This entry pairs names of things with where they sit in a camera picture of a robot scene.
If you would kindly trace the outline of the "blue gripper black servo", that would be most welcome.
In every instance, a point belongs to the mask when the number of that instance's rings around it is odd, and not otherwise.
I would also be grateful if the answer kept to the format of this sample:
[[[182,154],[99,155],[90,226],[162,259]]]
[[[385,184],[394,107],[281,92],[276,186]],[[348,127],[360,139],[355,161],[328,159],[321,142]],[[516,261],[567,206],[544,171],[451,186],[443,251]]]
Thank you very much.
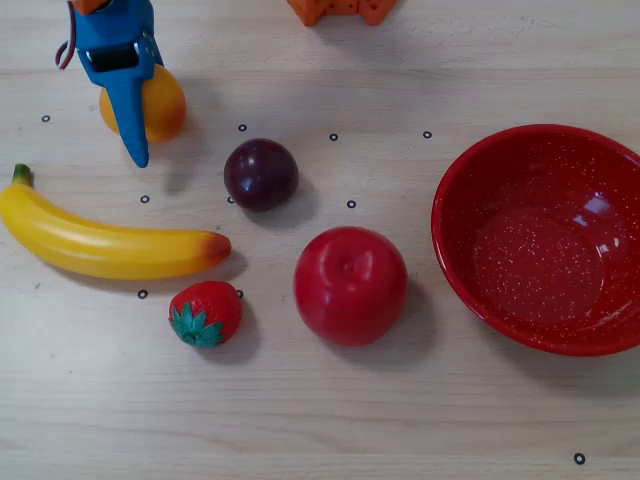
[[[140,168],[149,163],[142,86],[163,63],[150,1],[74,1],[76,49],[92,83],[103,87],[123,143]]]

